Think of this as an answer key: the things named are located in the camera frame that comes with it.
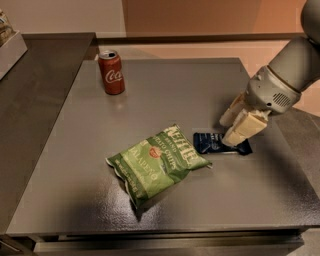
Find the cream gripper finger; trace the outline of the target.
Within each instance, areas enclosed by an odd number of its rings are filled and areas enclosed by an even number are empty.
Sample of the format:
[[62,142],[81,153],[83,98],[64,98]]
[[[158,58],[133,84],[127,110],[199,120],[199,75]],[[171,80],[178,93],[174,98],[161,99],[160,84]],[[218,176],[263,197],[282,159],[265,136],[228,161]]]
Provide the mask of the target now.
[[221,125],[228,128],[222,143],[227,146],[237,146],[265,129],[267,123],[268,115],[262,111],[242,109],[238,115],[227,111],[221,117]]
[[240,93],[221,116],[219,123],[223,127],[234,126],[240,121],[247,110],[248,105],[245,100],[245,94]]

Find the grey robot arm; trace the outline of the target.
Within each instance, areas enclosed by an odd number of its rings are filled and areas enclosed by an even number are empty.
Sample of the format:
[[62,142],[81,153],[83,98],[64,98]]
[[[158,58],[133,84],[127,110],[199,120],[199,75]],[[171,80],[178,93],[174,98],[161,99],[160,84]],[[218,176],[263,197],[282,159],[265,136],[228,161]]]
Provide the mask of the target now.
[[307,0],[301,12],[305,33],[292,39],[261,67],[221,116],[222,143],[236,146],[267,127],[271,115],[285,113],[320,78],[320,0]]

